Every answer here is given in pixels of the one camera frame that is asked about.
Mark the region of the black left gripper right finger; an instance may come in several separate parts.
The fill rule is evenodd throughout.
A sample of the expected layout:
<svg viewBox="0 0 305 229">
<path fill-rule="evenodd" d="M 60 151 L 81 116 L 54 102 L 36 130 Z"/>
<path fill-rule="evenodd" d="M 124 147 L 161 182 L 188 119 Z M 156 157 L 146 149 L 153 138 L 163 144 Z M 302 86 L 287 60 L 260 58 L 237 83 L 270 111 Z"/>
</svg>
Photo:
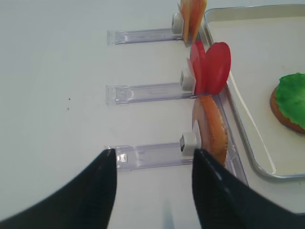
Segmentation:
<svg viewBox="0 0 305 229">
<path fill-rule="evenodd" d="M 210 153 L 193 155 L 192 191 L 203 229 L 303 229 L 305 218 L 261 196 Z"/>
</svg>

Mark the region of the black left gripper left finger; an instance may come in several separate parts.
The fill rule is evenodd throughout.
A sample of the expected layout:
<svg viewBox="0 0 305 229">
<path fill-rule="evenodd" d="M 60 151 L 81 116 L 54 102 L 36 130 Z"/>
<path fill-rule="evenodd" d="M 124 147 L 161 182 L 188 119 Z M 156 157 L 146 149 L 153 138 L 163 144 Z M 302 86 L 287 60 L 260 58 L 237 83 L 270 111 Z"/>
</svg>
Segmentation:
<svg viewBox="0 0 305 229">
<path fill-rule="evenodd" d="M 0 223 L 2 229 L 106 229 L 117 190 L 117 157 L 103 150 L 76 178 L 33 207 Z"/>
</svg>

